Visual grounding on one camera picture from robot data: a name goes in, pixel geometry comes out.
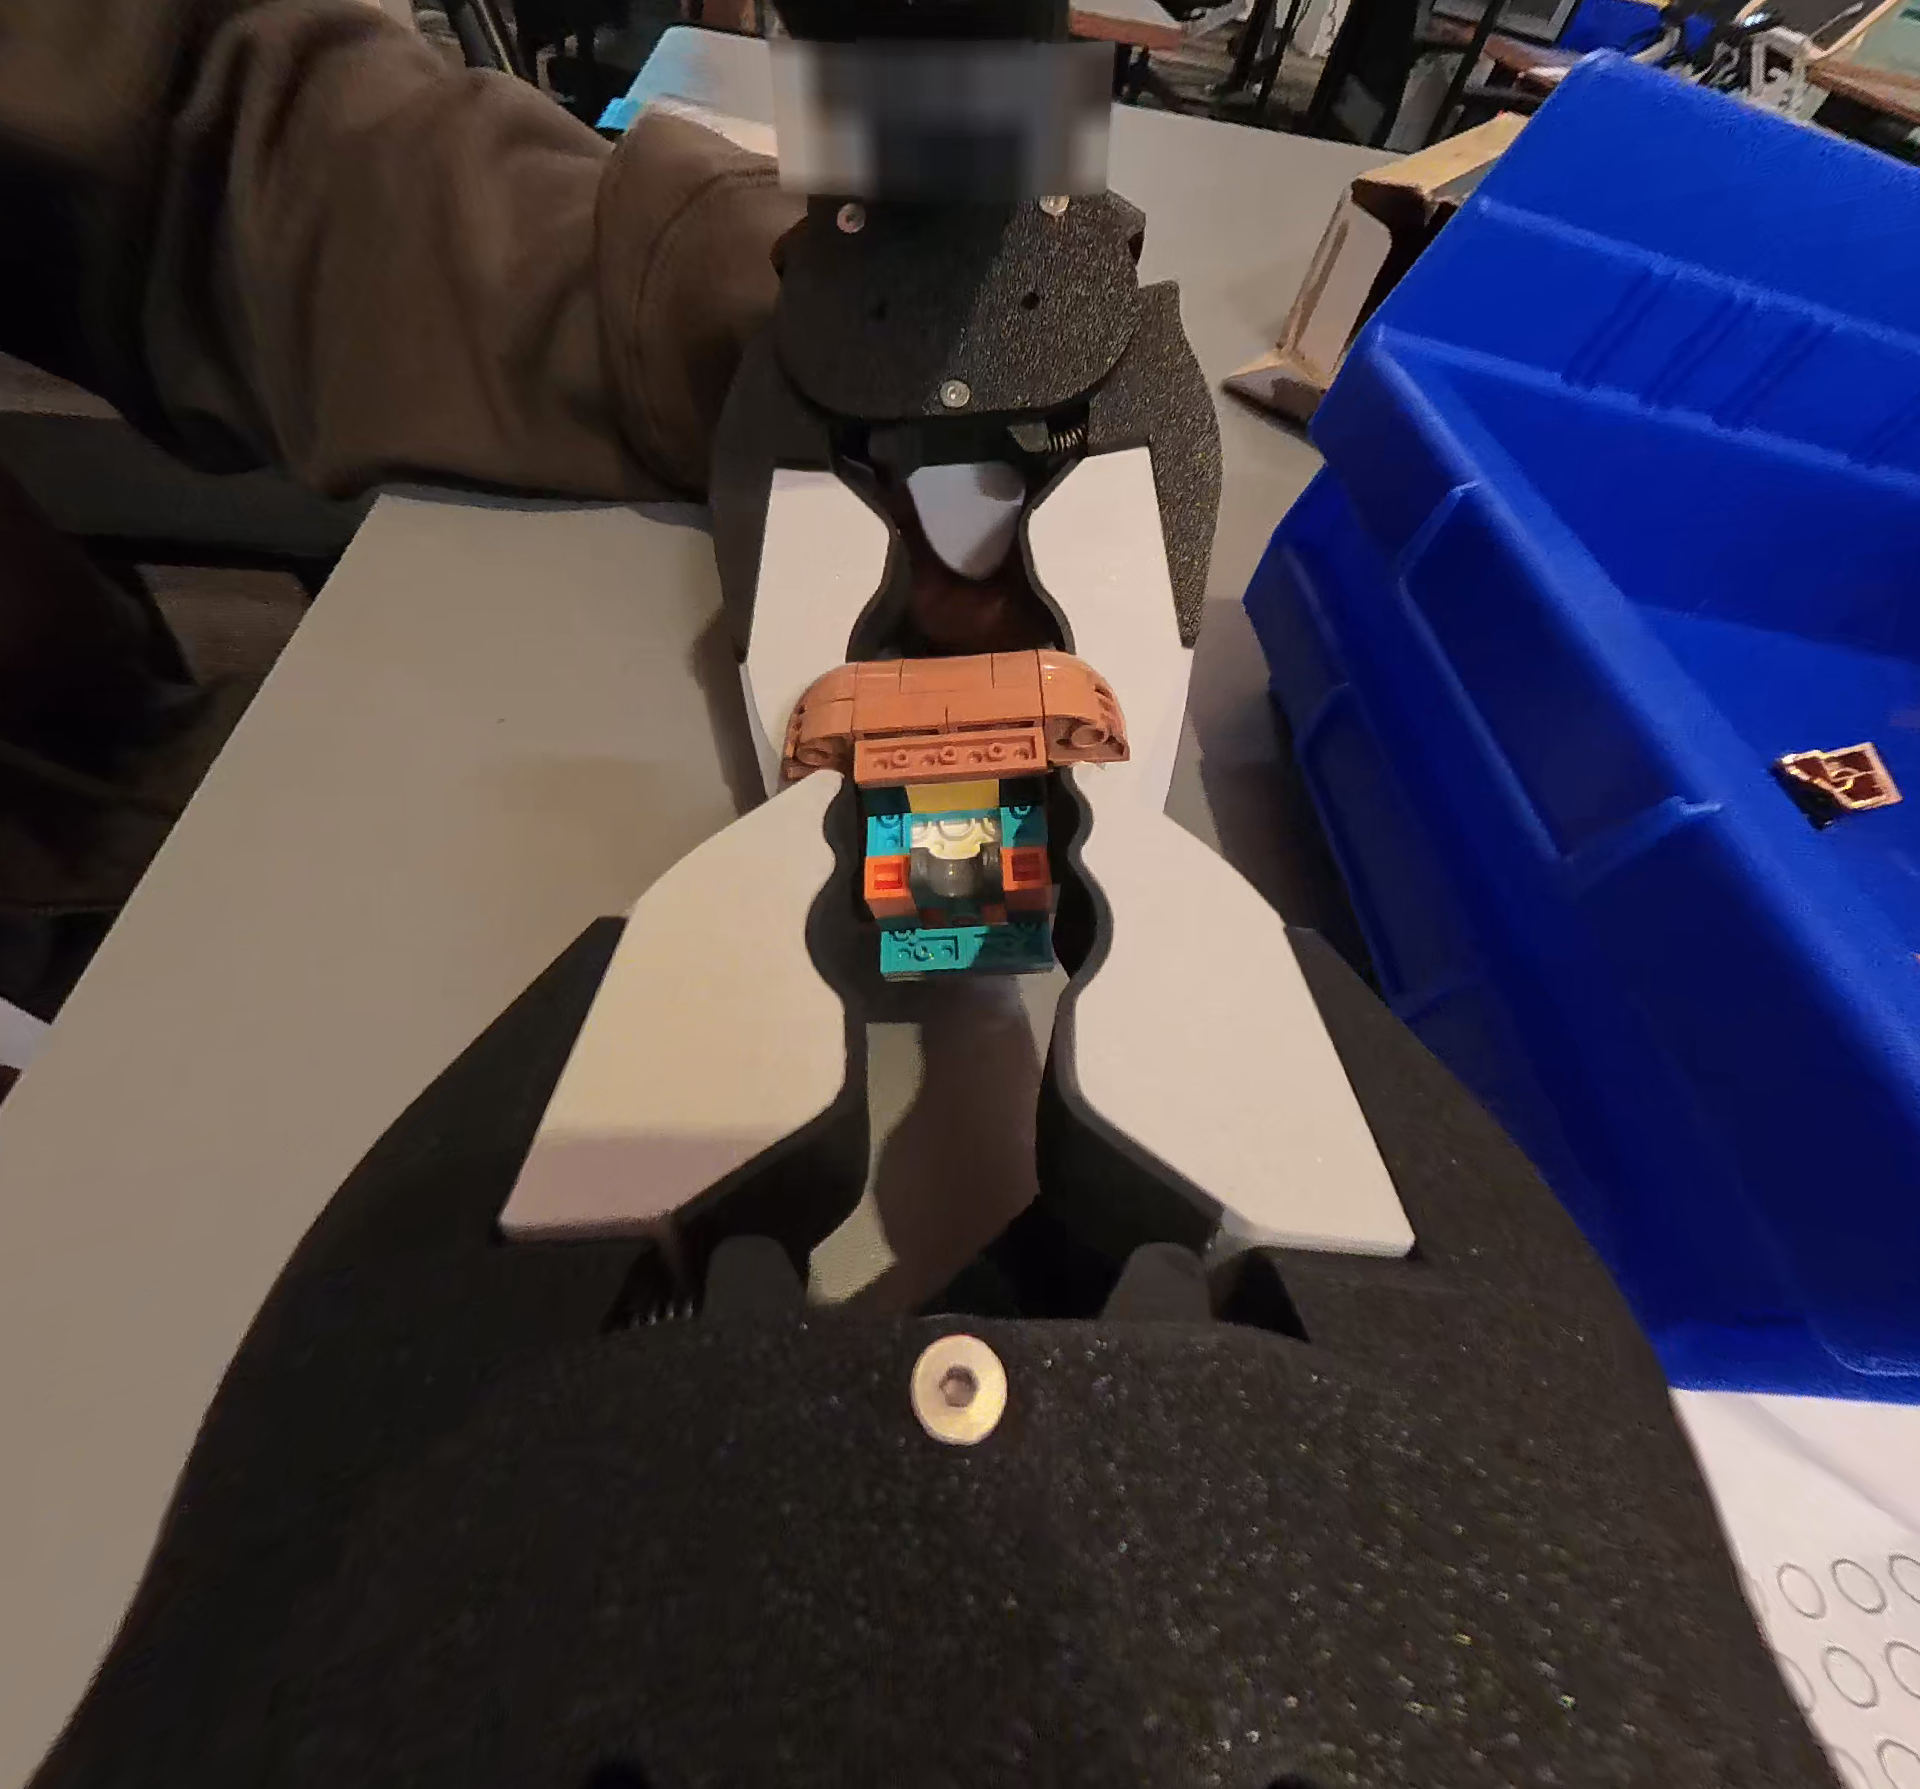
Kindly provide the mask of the person's left hand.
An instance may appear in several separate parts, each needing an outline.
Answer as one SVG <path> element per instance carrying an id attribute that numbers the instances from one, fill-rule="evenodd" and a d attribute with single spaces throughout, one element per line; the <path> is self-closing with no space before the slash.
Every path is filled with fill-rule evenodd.
<path id="1" fill-rule="evenodd" d="M 1055 650 L 1062 643 L 1053 610 L 1024 579 L 915 575 L 861 619 L 850 658 L 975 656 Z"/>

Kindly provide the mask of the brown hollow square brick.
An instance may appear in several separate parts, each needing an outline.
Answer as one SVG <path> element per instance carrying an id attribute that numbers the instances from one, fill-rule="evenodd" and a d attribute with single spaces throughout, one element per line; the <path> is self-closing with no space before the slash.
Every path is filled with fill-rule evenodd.
<path id="1" fill-rule="evenodd" d="M 1816 831 L 1903 803 L 1903 792 L 1875 743 L 1789 752 L 1770 766 L 1770 773 Z"/>

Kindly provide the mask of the colourful toy brick model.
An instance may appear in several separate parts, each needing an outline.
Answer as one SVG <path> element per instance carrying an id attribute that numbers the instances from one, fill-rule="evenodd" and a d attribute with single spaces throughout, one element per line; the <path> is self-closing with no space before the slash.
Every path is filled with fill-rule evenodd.
<path id="1" fill-rule="evenodd" d="M 1117 692 L 1084 658 L 1013 650 L 829 671 L 788 710 L 776 769 L 853 787 L 877 974 L 921 983 L 1053 968 L 1059 775 L 1129 754 Z"/>

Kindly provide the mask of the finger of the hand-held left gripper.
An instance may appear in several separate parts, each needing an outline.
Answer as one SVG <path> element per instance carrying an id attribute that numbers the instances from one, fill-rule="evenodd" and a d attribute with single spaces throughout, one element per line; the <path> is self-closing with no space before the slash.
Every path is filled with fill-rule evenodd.
<path id="1" fill-rule="evenodd" d="M 1189 701 L 1154 469 L 1146 450 L 1082 457 L 1028 512 L 1028 575 L 1055 610 L 1066 648 L 1114 690 L 1129 758 L 1122 789 L 1166 811 Z"/>
<path id="2" fill-rule="evenodd" d="M 829 471 L 775 471 L 737 671 L 764 798 L 783 787 L 796 708 L 853 659 L 856 628 L 886 583 L 890 556 L 892 528 L 847 480 Z"/>

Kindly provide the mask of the blue plastic bin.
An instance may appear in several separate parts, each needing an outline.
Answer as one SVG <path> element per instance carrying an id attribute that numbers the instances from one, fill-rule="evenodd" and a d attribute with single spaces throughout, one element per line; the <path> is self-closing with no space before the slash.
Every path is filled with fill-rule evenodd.
<path id="1" fill-rule="evenodd" d="M 1912 164 L 1584 61 L 1244 596 L 1384 1001 L 1681 1387 L 1916 1402 L 1916 297 Z"/>

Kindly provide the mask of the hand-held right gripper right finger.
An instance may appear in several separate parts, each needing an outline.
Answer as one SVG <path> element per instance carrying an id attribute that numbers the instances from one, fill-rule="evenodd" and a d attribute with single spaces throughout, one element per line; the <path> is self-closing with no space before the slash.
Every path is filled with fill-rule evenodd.
<path id="1" fill-rule="evenodd" d="M 1046 1202 L 1104 1257 L 1415 1234 L 1283 918 L 1126 773 L 1071 773 L 1089 944 L 1046 1065 Z"/>

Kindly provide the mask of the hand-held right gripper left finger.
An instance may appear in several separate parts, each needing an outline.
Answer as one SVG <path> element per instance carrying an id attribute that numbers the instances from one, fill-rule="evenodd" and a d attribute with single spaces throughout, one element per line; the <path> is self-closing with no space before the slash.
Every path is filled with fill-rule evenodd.
<path id="1" fill-rule="evenodd" d="M 509 1242 L 820 1243 L 868 1178 L 866 1027 L 814 954 L 837 907 L 820 772 L 632 905 L 499 1212 Z"/>

